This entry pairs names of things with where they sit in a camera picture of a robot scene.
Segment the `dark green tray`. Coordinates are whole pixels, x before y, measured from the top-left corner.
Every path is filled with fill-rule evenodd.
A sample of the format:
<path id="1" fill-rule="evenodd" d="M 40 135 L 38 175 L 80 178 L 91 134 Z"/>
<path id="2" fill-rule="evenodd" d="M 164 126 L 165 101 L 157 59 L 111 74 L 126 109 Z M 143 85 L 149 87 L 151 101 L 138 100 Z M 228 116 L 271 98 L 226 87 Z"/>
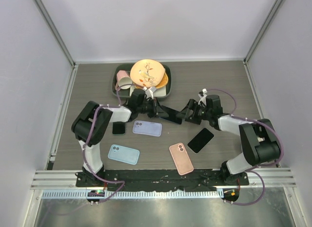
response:
<path id="1" fill-rule="evenodd" d="M 118 71 L 120 70 L 125 70 L 128 72 L 128 74 L 130 74 L 130 70 L 131 68 L 133 67 L 135 63 L 134 62 L 129 62 L 129 63 L 122 63 L 120 64 L 116 69 L 115 69 L 115 72 L 113 74 L 113 77 L 112 77 L 112 93 L 114 96 L 117 95 L 117 90 L 115 89 L 115 86 L 116 86 L 116 74 Z M 171 74 L 171 70 L 169 68 L 169 66 L 165 65 L 164 63 L 161 63 L 165 69 L 165 73 L 167 73 L 168 77 L 169 77 L 169 82 L 168 84 L 166 85 L 166 91 L 167 91 L 167 95 L 165 97 L 159 97 L 160 99 L 165 99 L 167 98 L 170 93 L 171 93 L 171 89 L 172 89 L 172 74 Z M 130 98 L 130 95 L 129 95 L 129 92 L 130 92 L 130 89 L 121 89 L 119 91 L 119 96 L 121 99 L 128 99 Z"/>

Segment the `white square plate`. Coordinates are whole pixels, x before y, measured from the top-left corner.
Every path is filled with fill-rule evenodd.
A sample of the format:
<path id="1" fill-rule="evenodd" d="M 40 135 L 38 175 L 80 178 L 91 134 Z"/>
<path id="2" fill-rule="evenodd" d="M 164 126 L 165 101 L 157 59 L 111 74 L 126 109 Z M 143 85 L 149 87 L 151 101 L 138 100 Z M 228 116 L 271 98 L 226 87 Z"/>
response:
<path id="1" fill-rule="evenodd" d="M 131 96 L 132 92 L 136 89 L 136 86 L 131 86 L 130 87 L 130 92 L 129 95 Z M 165 97 L 167 95 L 167 91 L 166 91 L 166 87 L 162 87 L 162 88 L 156 88 L 156 87 L 152 87 L 153 90 L 153 96 L 154 97 Z"/>

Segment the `white phone black screen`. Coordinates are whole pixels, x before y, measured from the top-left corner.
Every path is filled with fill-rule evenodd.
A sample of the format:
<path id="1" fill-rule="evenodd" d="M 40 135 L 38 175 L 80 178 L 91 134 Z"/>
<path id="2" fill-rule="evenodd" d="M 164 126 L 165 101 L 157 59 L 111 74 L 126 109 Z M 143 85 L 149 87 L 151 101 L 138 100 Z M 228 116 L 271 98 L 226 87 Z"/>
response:
<path id="1" fill-rule="evenodd" d="M 203 128 L 188 142 L 187 146 L 198 154 L 213 138 L 214 134 L 207 128 Z"/>

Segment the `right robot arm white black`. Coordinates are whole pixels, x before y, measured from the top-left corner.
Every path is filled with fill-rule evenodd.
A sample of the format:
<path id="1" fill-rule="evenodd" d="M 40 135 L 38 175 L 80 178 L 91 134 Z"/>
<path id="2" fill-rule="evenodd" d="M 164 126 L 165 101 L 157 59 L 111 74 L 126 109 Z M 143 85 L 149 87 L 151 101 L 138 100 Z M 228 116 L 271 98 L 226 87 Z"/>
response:
<path id="1" fill-rule="evenodd" d="M 240 137 L 242 152 L 223 162 L 220 168 L 221 182 L 227 186 L 244 172 L 257 166 L 276 165 L 284 156 L 283 144 L 270 120 L 252 120 L 224 113 L 218 95 L 204 95 L 198 102 L 189 99 L 177 117 L 194 124 L 208 121 L 214 129 Z"/>

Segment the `pink mug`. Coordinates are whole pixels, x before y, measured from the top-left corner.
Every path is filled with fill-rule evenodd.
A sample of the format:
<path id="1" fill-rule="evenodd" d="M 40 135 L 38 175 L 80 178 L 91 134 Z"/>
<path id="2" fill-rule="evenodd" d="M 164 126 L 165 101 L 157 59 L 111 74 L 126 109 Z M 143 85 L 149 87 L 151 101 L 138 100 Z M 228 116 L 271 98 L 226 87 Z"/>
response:
<path id="1" fill-rule="evenodd" d="M 115 89 L 129 89 L 132 85 L 132 79 L 130 78 L 129 74 L 125 70 L 120 70 L 116 74 L 116 86 Z"/>

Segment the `light blue phone case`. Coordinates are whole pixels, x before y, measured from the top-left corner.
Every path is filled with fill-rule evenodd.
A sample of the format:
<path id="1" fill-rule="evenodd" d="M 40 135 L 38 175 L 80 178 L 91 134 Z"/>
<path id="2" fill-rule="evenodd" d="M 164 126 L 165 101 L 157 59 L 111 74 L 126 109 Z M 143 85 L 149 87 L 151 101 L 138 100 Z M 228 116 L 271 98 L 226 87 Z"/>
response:
<path id="1" fill-rule="evenodd" d="M 136 165 L 140 151 L 137 149 L 113 144 L 108 152 L 108 158 L 114 161 Z"/>

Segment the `green phone black screen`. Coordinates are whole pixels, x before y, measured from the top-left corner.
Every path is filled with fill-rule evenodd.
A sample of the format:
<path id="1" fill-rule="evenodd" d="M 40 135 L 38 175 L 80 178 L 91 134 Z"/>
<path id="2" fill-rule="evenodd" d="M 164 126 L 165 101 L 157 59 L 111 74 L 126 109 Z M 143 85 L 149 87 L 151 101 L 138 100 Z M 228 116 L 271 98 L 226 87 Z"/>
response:
<path id="1" fill-rule="evenodd" d="M 124 135 L 126 131 L 126 123 L 124 122 L 114 122 L 112 128 L 113 135 Z"/>

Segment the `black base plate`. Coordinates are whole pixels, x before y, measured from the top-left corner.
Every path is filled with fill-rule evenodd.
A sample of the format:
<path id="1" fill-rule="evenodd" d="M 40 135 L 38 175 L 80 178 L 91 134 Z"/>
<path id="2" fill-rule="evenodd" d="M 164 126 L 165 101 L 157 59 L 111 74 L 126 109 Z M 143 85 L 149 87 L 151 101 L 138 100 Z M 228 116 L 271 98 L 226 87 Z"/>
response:
<path id="1" fill-rule="evenodd" d="M 179 175 L 175 169 L 107 169 L 99 176 L 108 181 L 124 181 L 121 191 L 129 192 L 213 191 L 216 186 L 249 185 L 246 173 L 225 177 L 213 169 L 194 169 L 186 175 Z"/>

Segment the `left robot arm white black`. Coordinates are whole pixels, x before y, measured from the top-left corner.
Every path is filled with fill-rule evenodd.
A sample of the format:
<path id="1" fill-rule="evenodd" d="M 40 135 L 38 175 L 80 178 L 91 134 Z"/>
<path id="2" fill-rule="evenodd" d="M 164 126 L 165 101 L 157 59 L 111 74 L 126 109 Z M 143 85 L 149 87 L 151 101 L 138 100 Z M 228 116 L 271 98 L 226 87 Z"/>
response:
<path id="1" fill-rule="evenodd" d="M 104 164 L 100 158 L 100 142 L 109 123 L 127 123 L 139 114 L 149 118 L 169 117 L 156 97 L 150 97 L 146 90 L 135 89 L 125 103 L 116 107 L 89 101 L 74 120 L 71 131 L 78 140 L 82 155 L 82 172 L 77 174 L 81 181 L 92 187 L 99 187 L 104 181 Z"/>

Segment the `peach floral plate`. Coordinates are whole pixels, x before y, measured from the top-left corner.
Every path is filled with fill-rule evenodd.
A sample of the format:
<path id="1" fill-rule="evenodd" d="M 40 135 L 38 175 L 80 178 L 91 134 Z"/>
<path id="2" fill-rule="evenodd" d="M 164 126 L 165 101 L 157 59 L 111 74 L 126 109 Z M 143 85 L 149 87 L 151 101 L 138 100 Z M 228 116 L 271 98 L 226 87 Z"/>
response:
<path id="1" fill-rule="evenodd" d="M 130 70 L 133 83 L 142 87 L 157 86 L 163 79 L 164 66 L 158 61 L 144 59 L 137 61 Z"/>

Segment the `pink phone case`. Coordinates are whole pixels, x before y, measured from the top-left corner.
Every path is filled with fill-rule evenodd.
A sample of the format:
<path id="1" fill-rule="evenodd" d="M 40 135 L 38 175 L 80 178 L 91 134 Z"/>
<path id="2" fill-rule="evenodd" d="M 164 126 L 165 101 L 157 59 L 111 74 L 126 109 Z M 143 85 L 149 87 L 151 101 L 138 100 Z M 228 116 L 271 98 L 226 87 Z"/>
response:
<path id="1" fill-rule="evenodd" d="M 183 143 L 177 143 L 170 146 L 169 152 L 179 175 L 193 172 L 193 164 Z"/>

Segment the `lilac phone case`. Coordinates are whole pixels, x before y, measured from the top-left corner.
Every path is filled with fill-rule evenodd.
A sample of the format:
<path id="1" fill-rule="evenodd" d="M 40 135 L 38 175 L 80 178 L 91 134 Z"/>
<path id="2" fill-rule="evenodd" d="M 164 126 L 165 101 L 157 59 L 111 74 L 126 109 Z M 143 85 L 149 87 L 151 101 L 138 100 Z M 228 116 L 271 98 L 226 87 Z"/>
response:
<path id="1" fill-rule="evenodd" d="M 162 133 L 162 124 L 147 121 L 135 121 L 133 126 L 133 133 L 160 137 Z"/>

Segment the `blue phone black screen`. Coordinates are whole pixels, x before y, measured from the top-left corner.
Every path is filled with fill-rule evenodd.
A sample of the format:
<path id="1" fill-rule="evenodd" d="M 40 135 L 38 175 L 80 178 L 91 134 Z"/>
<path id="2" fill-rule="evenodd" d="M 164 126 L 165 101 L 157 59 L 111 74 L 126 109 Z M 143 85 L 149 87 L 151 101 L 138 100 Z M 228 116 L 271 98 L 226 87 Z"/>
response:
<path id="1" fill-rule="evenodd" d="M 179 112 L 169 107 L 166 107 L 166 108 L 169 113 L 168 117 L 161 117 L 161 119 L 167 120 L 175 124 L 182 124 L 182 119 L 176 116 Z"/>

